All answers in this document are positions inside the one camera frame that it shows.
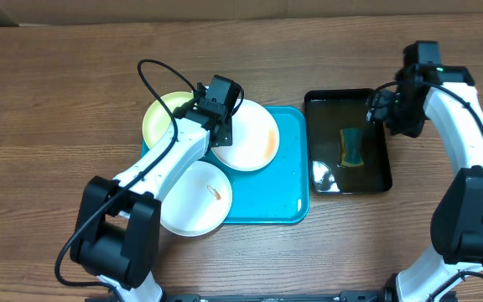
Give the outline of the teal plastic tray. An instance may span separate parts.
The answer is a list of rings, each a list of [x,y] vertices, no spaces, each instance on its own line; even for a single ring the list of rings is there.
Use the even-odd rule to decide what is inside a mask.
[[[294,224],[309,210],[309,166],[303,113],[295,107],[265,107],[280,132],[270,164],[249,172],[224,165],[212,149],[198,161],[219,168],[231,183],[233,201],[222,224]]]

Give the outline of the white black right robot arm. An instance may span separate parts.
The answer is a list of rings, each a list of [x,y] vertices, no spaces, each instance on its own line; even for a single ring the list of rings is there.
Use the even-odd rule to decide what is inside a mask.
[[[435,41],[405,47],[392,82],[367,99],[370,122],[392,135],[416,138],[425,121],[435,126],[454,179],[430,222],[430,245],[381,289],[380,301],[454,301],[452,288],[483,279],[483,111],[464,66],[443,65]]]

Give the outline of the green yellow sponge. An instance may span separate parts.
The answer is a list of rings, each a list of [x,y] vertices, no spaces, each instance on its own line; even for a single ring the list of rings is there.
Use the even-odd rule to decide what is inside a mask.
[[[344,128],[340,130],[340,166],[359,167],[364,164],[361,155],[362,130]]]

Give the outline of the white plate with orange smear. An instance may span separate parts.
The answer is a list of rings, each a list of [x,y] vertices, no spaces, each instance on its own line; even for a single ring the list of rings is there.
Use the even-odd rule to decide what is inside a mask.
[[[243,172],[270,164],[280,144],[280,132],[272,114],[262,105],[244,100],[232,122],[232,145],[215,147],[213,154],[224,165]]]

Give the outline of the white plate with ketchup streak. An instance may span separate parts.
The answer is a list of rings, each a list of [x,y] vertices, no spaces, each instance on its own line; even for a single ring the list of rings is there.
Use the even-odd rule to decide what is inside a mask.
[[[233,201],[231,183],[213,164],[193,163],[167,194],[161,225],[182,237],[214,231],[228,216]]]

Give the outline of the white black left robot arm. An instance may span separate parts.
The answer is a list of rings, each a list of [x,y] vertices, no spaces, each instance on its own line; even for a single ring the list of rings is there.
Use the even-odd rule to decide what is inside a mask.
[[[211,148],[232,144],[231,117],[241,86],[216,75],[169,116],[168,131],[132,167],[112,180],[96,176],[83,192],[73,262],[96,275],[113,301],[159,301],[151,274],[158,253],[162,202],[181,175]]]

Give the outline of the black water tray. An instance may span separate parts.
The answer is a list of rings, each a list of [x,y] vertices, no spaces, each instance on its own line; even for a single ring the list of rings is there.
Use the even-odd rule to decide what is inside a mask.
[[[366,103],[371,94],[368,88],[305,94],[310,184],[314,193],[372,194],[392,188],[383,124],[366,120]],[[340,130],[344,128],[362,130],[362,166],[340,166]]]

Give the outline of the yellow plate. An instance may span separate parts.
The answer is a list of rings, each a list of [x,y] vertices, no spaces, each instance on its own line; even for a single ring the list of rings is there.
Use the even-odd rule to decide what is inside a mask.
[[[168,109],[173,112],[176,107],[190,101],[193,94],[187,91],[176,91],[161,97]],[[159,101],[154,101],[146,111],[143,123],[143,141],[148,148],[152,148],[167,132],[171,121]]]

